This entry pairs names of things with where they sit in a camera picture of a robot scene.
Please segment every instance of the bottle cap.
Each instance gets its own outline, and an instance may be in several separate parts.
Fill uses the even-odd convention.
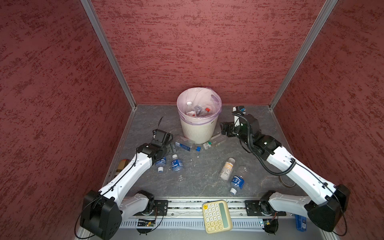
[[[230,192],[231,192],[232,195],[236,195],[236,193],[237,193],[236,189],[234,189],[234,188],[231,188]]]

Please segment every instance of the gray floor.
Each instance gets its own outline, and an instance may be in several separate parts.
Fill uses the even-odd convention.
[[[223,106],[218,122],[233,121],[231,111],[232,107]],[[246,106],[246,112],[259,120],[263,134],[271,135],[284,144],[266,106]],[[136,147],[143,143],[150,143],[152,130],[157,128],[157,123],[162,116],[164,118],[159,129],[174,135],[182,135],[176,106],[140,105],[124,144],[122,158],[131,159]],[[217,123],[215,132],[219,131],[220,127]],[[172,172],[171,156],[167,156],[164,172],[158,173],[157,168],[152,166],[133,185],[127,196],[135,195],[138,190],[146,190],[155,197],[230,197],[230,183],[218,179],[218,174],[229,157],[236,160],[233,174],[240,165],[245,165],[249,169],[244,188],[236,194],[236,197],[257,198],[268,190],[283,194],[306,195],[298,186],[291,189],[283,187],[277,177],[267,173],[252,154],[241,148],[235,137],[228,138],[217,148],[203,149],[201,152],[188,152],[177,148],[177,154],[184,164],[183,181],[179,182],[179,174]],[[279,171],[268,163],[267,166],[271,170]]]

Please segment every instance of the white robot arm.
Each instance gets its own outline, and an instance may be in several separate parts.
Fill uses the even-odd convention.
[[[308,196],[285,195],[268,191],[260,199],[260,211],[265,215],[284,211],[308,217],[324,231],[331,232],[347,209],[350,191],[340,184],[317,175],[290,154],[285,147],[271,136],[261,133],[259,123],[252,115],[245,115],[244,106],[233,108],[234,122],[221,122],[223,135],[238,137],[245,143],[264,169],[273,175],[287,175],[299,185]],[[282,172],[272,172],[265,161]]]
[[[154,208],[152,194],[139,191],[130,199],[124,200],[124,197],[139,177],[166,155],[166,145],[172,139],[172,134],[154,130],[151,143],[138,147],[128,166],[99,192],[90,191],[84,197],[80,226],[101,239],[109,240],[120,227],[124,215],[130,217],[138,212],[150,213]]]

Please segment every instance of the trash can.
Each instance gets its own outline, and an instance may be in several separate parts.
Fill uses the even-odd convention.
[[[185,111],[189,101],[193,106],[209,108],[212,114],[205,117],[187,116]],[[222,109],[221,105],[220,96],[210,88],[190,88],[182,92],[177,98],[177,109],[184,136],[196,144],[207,142],[214,133],[217,117]]]

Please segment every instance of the yellow calculator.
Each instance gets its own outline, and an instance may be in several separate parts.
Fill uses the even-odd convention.
[[[209,234],[225,232],[232,229],[232,220],[226,201],[220,200],[204,203],[203,217],[205,231]]]

